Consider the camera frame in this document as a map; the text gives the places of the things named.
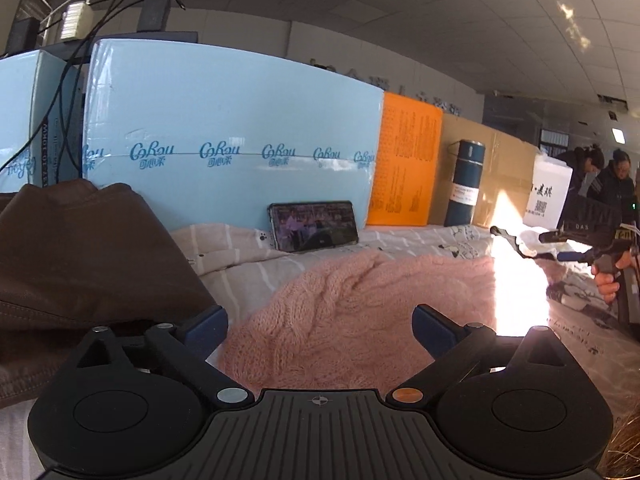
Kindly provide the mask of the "person's right hand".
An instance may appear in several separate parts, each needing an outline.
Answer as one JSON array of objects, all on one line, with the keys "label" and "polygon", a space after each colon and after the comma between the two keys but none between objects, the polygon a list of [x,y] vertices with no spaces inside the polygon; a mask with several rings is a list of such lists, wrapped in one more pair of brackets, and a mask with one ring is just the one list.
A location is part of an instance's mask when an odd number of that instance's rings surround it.
[{"label": "person's right hand", "polygon": [[[639,260],[637,256],[631,252],[624,252],[615,263],[615,266],[617,270],[631,268],[638,271],[638,263]],[[615,276],[612,273],[603,272],[596,264],[591,267],[591,273],[602,299],[607,304],[612,304],[620,290],[620,284],[615,281]]]}]

